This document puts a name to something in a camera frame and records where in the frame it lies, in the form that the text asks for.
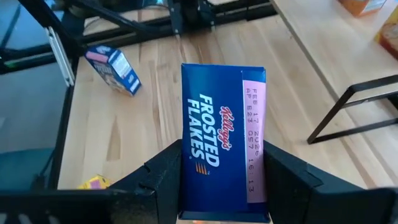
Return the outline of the silver bracket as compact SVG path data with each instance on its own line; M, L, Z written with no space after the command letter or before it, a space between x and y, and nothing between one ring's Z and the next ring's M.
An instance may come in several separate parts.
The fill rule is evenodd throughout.
M45 28L45 31L47 33L47 37L49 38L52 52L62 72L66 86L73 86L75 84L75 76L60 37L52 27Z

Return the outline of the wooden shelf with black frame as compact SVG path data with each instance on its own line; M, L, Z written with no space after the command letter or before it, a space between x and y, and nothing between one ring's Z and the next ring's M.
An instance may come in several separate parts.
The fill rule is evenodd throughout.
M271 1L335 100L309 135L309 144L398 124L394 101L396 115L385 121L321 135L339 111L398 96L398 61L371 40L338 0Z

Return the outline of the blue Frosted Flakes cereal box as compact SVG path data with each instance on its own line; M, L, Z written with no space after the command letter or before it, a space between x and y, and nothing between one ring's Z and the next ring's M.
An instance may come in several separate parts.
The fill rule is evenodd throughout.
M185 63L182 220L268 223L263 67Z
M87 49L84 57L113 90L134 96L140 88L139 77L119 49L94 45Z

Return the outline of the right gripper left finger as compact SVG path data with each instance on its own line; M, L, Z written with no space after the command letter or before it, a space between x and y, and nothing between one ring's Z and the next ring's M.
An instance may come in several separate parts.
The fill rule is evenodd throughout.
M182 140L102 190L0 192L0 224L175 224Z

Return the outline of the yellow Corn Pops cereal box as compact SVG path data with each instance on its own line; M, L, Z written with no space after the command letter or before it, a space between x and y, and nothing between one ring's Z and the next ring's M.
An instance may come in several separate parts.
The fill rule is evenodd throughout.
M374 41L398 60L398 12L393 12L383 23Z
M113 181L103 177L102 175L96 175L90 180L84 182L78 186L78 189L106 189L113 184Z

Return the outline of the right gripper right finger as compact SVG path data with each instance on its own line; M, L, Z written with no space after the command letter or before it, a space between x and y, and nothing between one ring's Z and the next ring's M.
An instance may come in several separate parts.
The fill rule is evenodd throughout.
M264 142L273 224L398 224L398 187L363 189Z

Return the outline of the orange Mini Wheats cereal box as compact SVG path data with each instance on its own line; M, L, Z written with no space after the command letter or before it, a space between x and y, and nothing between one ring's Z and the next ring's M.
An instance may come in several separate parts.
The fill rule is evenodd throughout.
M387 0L337 0L354 17L380 10Z

